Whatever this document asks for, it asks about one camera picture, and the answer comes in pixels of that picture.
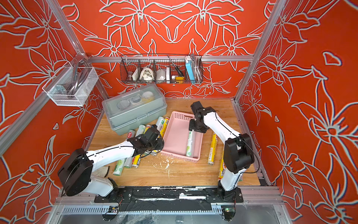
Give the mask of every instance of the storage box lid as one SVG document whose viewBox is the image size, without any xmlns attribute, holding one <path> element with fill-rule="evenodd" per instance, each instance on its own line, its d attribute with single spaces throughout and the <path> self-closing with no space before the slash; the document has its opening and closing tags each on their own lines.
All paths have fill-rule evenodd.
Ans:
<svg viewBox="0 0 358 224">
<path fill-rule="evenodd" d="M 117 130 L 165 108 L 164 95 L 149 84 L 102 102 L 112 130 Z"/>
</svg>

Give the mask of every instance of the wooden table surface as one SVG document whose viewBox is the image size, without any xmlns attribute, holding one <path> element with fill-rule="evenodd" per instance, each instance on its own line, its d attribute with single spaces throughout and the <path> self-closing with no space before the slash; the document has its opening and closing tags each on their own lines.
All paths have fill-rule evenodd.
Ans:
<svg viewBox="0 0 358 224">
<path fill-rule="evenodd" d="M 170 117 L 173 111 L 192 114 L 190 105 L 198 101 L 166 99 L 168 107 L 166 115 Z M 234 114 L 232 103 L 227 100 L 204 100 L 200 99 L 203 107 L 211 106 L 218 110 L 220 117 L 233 129 L 240 132 L 240 127 Z M 114 179 L 118 186 L 216 186 L 218 182 L 219 168 L 223 156 L 224 144 L 218 139 L 214 165 L 208 165 L 211 137 L 213 131 L 209 129 L 203 136 L 200 160 L 197 163 L 173 158 L 159 153 L 157 156 L 149 155 L 143 158 L 139 168 L 124 168 L 121 176 L 112 174 L 117 162 L 109 164 L 108 177 Z M 127 134 L 117 135 L 111 130 L 106 116 L 104 115 L 88 150 L 97 150 L 123 142 Z M 247 172 L 254 172 L 253 165 Z M 239 185 L 260 185 L 256 173 L 245 173 Z"/>
</svg>

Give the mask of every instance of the robotic arm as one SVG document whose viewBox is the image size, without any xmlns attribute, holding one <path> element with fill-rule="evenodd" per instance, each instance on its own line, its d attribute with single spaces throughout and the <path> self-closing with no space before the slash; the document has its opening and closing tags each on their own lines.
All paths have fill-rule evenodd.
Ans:
<svg viewBox="0 0 358 224">
<path fill-rule="evenodd" d="M 87 151 L 75 150 L 58 171 L 58 177 L 68 196 L 80 192 L 94 193 L 115 200 L 118 197 L 118 187 L 110 178 L 98 177 L 92 174 L 96 169 L 123 158 L 130 158 L 145 151 L 161 150 L 163 138 L 152 125 L 144 134 L 129 138 L 111 147 Z"/>
<path fill-rule="evenodd" d="M 212 107 L 203 108 L 199 101 L 190 107 L 195 119 L 190 121 L 189 129 L 205 133 L 211 128 L 225 145 L 224 163 L 227 170 L 218 184 L 218 192 L 222 199 L 229 198 L 237 187 L 238 179 L 255 161 L 250 137 L 232 129 Z"/>
<path fill-rule="evenodd" d="M 218 183 L 218 195 L 223 201 L 235 197 L 237 181 L 247 168 L 255 161 L 248 134 L 240 134 L 226 124 L 212 107 L 204 108 L 201 103 L 191 106 L 195 119 L 189 123 L 189 129 L 205 133 L 211 128 L 225 144 L 224 162 L 227 167 L 224 177 Z M 75 150 L 58 171 L 63 189 L 68 196 L 81 192 L 98 194 L 109 200 L 118 199 L 119 188 L 110 178 L 92 174 L 96 169 L 114 161 L 130 158 L 145 151 L 162 150 L 163 138 L 152 125 L 144 134 L 100 150 Z"/>
</svg>

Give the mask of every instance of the orange wall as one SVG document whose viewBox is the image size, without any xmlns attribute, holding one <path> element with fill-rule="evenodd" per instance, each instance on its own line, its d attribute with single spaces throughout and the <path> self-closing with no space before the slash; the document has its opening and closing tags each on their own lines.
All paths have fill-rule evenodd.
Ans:
<svg viewBox="0 0 358 224">
<path fill-rule="evenodd" d="M 85 52 L 121 54 L 254 53 L 273 0 L 241 1 L 86 1 L 59 0 Z M 96 63 L 110 96 L 138 87 L 120 82 L 117 63 Z M 204 64 L 202 84 L 160 84 L 166 97 L 233 97 L 248 62 Z"/>
<path fill-rule="evenodd" d="M 295 223 L 357 223 L 358 4 L 288 1 L 240 99 Z"/>
<path fill-rule="evenodd" d="M 76 54 L 45 2 L 0 3 L 0 135 Z"/>
<path fill-rule="evenodd" d="M 75 55 L 46 1 L 0 2 L 0 134 Z M 0 223 L 44 223 L 61 183 L 57 170 L 85 147 L 102 111 L 95 90 L 83 108 L 49 100 L 0 161 Z"/>
</svg>

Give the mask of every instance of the pink plastic basket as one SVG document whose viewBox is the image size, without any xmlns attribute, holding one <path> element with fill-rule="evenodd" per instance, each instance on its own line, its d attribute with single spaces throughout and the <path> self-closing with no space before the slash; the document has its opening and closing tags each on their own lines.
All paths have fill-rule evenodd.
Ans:
<svg viewBox="0 0 358 224">
<path fill-rule="evenodd" d="M 203 133 L 197 132 L 195 134 L 193 157 L 185 156 L 189 135 L 189 122 L 193 118 L 193 114 L 178 111 L 171 113 L 169 124 L 163 137 L 164 148 L 161 153 L 192 162 L 199 160 Z"/>
</svg>

